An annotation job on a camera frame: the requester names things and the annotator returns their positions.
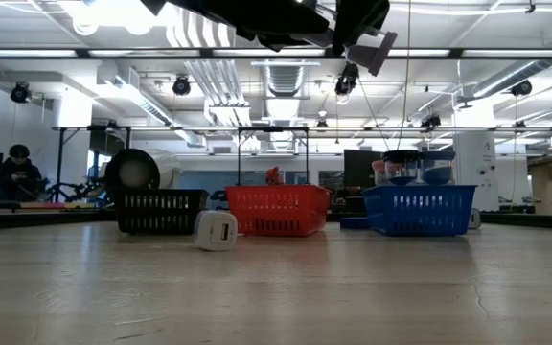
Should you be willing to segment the small blue capped hourglass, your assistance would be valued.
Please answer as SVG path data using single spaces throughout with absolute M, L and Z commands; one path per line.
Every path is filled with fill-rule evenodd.
M 420 153 L 421 178 L 428 185 L 446 185 L 453 179 L 455 151 L 425 151 Z

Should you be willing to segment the small white cube charger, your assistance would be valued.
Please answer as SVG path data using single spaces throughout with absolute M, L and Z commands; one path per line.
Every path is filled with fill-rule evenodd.
M 231 250 L 237 242 L 238 230 L 238 221 L 231 213 L 201 211 L 194 224 L 194 247 L 204 251 Z

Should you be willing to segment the black overhead frame beam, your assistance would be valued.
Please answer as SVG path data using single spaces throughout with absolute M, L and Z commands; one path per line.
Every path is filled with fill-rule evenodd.
M 488 59 L 552 60 L 552 49 L 505 48 L 394 48 L 385 54 L 390 59 Z M 336 59 L 330 49 L 286 48 L 274 52 L 264 48 L 0 48 L 0 59 Z

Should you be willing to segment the red plastic basket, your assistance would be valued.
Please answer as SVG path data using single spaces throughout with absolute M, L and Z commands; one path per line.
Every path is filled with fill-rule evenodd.
M 226 187 L 239 233 L 267 237 L 307 237 L 321 230 L 331 192 L 315 185 Z

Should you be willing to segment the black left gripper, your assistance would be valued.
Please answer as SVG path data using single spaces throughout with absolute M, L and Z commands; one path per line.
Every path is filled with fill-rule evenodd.
M 303 41 L 320 48 L 332 45 L 333 54 L 341 56 L 362 35 L 376 35 L 389 10 L 389 0 L 337 0 L 333 31 L 326 18 L 296 0 L 249 0 L 244 38 L 275 52 Z

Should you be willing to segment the blue plastic basket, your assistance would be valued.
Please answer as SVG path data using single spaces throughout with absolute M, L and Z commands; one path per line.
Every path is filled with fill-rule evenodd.
M 362 193 L 370 227 L 392 237 L 467 233 L 473 185 L 383 185 Z

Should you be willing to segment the person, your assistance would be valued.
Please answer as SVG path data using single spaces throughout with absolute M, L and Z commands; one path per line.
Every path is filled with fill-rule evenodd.
M 11 146 L 9 157 L 0 167 L 0 200 L 33 202 L 43 186 L 42 175 L 30 159 L 28 147 Z

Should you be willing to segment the black plastic basket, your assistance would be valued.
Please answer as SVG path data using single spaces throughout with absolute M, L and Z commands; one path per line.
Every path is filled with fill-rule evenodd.
M 186 236 L 207 199 L 200 189 L 125 189 L 114 194 L 114 208 L 122 233 Z

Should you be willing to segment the black background rig frame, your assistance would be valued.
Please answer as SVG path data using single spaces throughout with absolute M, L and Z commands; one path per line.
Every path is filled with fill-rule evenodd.
M 305 159 L 306 159 L 306 184 L 310 184 L 310 129 L 307 126 L 238 126 L 237 127 L 237 159 L 238 159 L 238 165 L 237 165 L 237 186 L 242 185 L 242 134 L 246 131 L 251 131 L 252 134 L 254 134 L 256 131 L 264 132 L 264 133 L 280 133 L 280 132 L 290 132 L 292 134 L 295 134 L 296 132 L 303 132 L 305 134 L 305 138 L 303 139 L 303 143 L 306 146 L 305 151 Z

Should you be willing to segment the black ceiling spotlight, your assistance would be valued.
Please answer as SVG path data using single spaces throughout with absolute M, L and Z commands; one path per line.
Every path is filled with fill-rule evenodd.
M 32 100 L 30 85 L 25 81 L 18 81 L 11 90 L 11 100 L 16 104 L 27 104 Z
M 533 85 L 529 80 L 524 80 L 510 89 L 510 93 L 515 97 L 523 97 L 529 95 L 533 91 Z
M 440 127 L 442 125 L 441 117 L 438 113 L 430 114 L 425 116 L 419 125 L 419 128 L 424 128 L 427 130 L 432 130 L 436 127 Z
M 347 96 L 357 86 L 359 76 L 358 67 L 356 64 L 347 62 L 337 79 L 334 87 L 334 92 L 337 96 Z
M 191 85 L 187 75 L 177 75 L 172 85 L 172 92 L 176 96 L 187 96 L 191 92 Z

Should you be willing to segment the silver ventilation duct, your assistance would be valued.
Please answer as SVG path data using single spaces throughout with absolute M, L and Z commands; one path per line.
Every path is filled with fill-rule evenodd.
M 308 70 L 319 62 L 308 60 L 260 60 L 251 65 L 260 68 L 268 97 L 294 98 L 303 89 Z

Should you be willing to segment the black capped hourglass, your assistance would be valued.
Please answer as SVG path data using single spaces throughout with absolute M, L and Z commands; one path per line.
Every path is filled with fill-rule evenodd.
M 414 182 L 418 178 L 419 157 L 414 149 L 387 151 L 382 157 L 387 181 L 398 186 Z

